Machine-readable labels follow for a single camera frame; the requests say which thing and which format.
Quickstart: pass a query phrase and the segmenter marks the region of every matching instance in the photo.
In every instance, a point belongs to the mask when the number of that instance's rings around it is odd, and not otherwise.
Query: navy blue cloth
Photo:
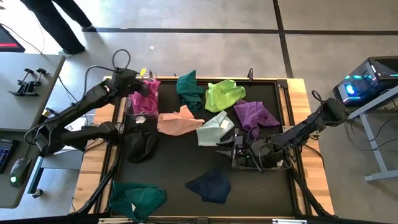
[[[231,191],[228,173],[219,168],[209,170],[185,186],[200,195],[202,201],[213,203],[225,203]]]

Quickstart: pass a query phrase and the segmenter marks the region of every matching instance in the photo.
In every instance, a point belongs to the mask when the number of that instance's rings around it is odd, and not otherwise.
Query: purple cloth
[[[158,92],[160,81],[152,80],[152,81],[144,81],[145,84],[149,87],[149,95],[142,96],[140,93],[135,92],[130,95],[132,108],[134,110],[134,114],[146,113],[152,114],[155,116],[159,115],[159,110],[157,109],[158,105]]]
[[[265,109],[262,102],[248,103],[244,100],[238,100],[234,109],[245,131],[249,131],[253,127],[258,127],[259,124],[263,126],[277,126],[280,124],[274,116]],[[253,136],[257,138],[259,129],[253,129],[252,133]]]

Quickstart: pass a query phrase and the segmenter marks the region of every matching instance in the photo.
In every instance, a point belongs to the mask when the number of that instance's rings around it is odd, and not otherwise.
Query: pink cloth
[[[179,136],[199,128],[205,120],[195,119],[186,105],[181,106],[180,112],[162,113],[157,118],[157,130],[160,133]]]
[[[142,96],[140,93],[135,92],[134,94],[130,95],[132,108],[134,110],[134,114],[139,113],[146,113],[152,114],[155,116],[159,115],[158,110],[158,92],[160,81],[152,80],[147,81],[145,80],[144,83],[149,87],[149,95]]]

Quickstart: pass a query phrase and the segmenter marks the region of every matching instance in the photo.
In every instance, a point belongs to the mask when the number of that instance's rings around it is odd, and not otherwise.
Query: computer mouse
[[[25,183],[31,161],[31,159],[23,157],[17,159],[12,165],[10,172],[10,184],[12,187],[20,187]]]

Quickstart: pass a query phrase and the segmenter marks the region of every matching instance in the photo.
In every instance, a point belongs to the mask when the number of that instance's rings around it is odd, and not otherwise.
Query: white cloth
[[[199,146],[217,146],[220,139],[234,127],[234,123],[226,115],[225,111],[221,111],[217,116],[197,128]]]

